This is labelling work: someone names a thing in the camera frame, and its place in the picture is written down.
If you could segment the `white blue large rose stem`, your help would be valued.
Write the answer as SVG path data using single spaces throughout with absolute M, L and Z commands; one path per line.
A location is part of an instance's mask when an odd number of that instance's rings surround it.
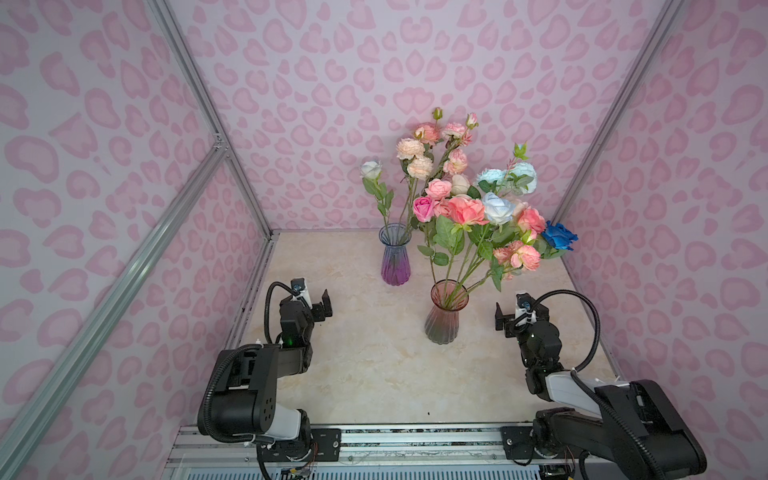
M 492 192 L 485 193 L 481 198 L 485 206 L 489 233 L 484 242 L 490 242 L 494 248 L 502 247 L 513 242 L 515 227 L 514 205 Z

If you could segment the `blue flower stem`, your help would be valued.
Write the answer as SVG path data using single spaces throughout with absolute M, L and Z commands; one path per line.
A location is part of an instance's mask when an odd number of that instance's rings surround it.
M 554 259 L 573 250 L 578 236 L 568 230 L 562 223 L 547 222 L 546 229 L 541 233 L 546 247 L 541 254 L 543 259 Z

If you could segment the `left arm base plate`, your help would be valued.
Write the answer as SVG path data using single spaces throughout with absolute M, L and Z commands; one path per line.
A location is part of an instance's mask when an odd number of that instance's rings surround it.
M 297 439 L 259 446 L 257 455 L 272 463 L 330 463 L 339 460 L 341 444 L 340 429 L 312 427 Z

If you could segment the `purple blue glass vase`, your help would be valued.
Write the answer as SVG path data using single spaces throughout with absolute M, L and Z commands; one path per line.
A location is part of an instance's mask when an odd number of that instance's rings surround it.
M 381 262 L 382 280 L 390 286 L 404 285 L 411 276 L 407 251 L 411 232 L 402 223 L 389 223 L 380 229 L 379 240 L 384 246 Z

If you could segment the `cream and red rose stem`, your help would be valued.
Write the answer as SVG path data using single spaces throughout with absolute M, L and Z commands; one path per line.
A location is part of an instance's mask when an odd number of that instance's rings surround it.
M 547 229 L 547 221 L 533 207 L 526 207 L 517 217 L 517 225 L 527 241 L 535 240 Z

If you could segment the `pale blue white rose stem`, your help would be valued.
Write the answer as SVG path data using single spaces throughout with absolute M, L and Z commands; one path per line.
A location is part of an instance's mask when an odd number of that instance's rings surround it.
M 369 160 L 360 166 L 361 179 L 366 192 L 376 200 L 376 208 L 384 224 L 390 223 L 390 212 L 394 191 L 381 179 L 382 165 L 378 160 Z

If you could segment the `red grey glass vase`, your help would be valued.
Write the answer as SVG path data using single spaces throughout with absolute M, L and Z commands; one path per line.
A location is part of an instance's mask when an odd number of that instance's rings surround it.
M 459 332 L 460 312 L 469 303 L 467 289 L 452 279 L 435 283 L 430 291 L 432 308 L 426 317 L 424 333 L 438 345 L 450 344 Z

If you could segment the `pink multi bloom rose stem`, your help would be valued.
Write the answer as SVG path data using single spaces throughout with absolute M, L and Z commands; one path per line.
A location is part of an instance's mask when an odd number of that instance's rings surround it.
M 475 113 L 469 113 L 463 123 L 449 122 L 442 130 L 445 152 L 440 161 L 438 176 L 462 174 L 468 167 L 463 148 L 472 142 L 472 132 L 479 126 Z

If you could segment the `pink double rose stem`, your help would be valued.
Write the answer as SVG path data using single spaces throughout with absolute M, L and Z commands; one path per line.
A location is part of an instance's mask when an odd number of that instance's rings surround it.
M 436 217 L 450 218 L 448 201 L 453 185 L 448 180 L 431 180 L 425 193 L 412 202 L 412 211 L 415 219 L 420 223 L 428 223 Z

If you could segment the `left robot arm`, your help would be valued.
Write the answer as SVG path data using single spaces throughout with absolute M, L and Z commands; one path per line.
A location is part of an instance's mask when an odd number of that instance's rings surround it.
M 307 414 L 277 401 L 278 380 L 308 371 L 317 323 L 333 315 L 330 296 L 319 302 L 289 296 L 279 305 L 277 344 L 247 344 L 219 353 L 198 411 L 201 434 L 220 443 L 299 442 L 311 439 Z

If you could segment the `red pink rose stem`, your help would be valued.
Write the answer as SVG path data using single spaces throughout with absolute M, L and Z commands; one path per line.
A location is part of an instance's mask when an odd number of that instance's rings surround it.
M 453 306 L 464 297 L 459 289 L 484 260 L 480 249 L 489 233 L 488 220 L 482 201 L 466 195 L 440 200 L 434 213 L 432 239 L 439 251 L 432 256 L 432 263 L 445 266 L 445 280 L 455 282 L 454 292 L 446 300 L 446 306 Z

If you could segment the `light blue rose stem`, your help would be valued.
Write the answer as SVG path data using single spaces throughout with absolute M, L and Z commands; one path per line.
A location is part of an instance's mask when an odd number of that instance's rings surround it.
M 534 193 L 538 186 L 538 174 L 527 153 L 526 144 L 515 144 L 507 168 L 483 170 L 476 177 L 475 185 L 482 193 L 492 192 L 499 197 Z

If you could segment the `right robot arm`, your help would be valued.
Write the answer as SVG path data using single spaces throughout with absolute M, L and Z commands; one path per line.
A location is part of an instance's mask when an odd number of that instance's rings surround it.
M 494 312 L 495 328 L 516 340 L 530 393 L 552 403 L 531 425 L 501 430 L 507 459 L 520 466 L 570 453 L 596 457 L 627 479 L 682 479 L 706 471 L 703 447 L 653 380 L 588 380 L 560 361 L 560 332 L 549 310 L 528 294 L 514 313 Z

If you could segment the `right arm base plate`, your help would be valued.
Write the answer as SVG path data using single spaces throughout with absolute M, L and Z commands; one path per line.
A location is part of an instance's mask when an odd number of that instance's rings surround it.
M 511 425 L 500 428 L 502 447 L 509 461 L 527 466 L 534 459 L 531 425 Z

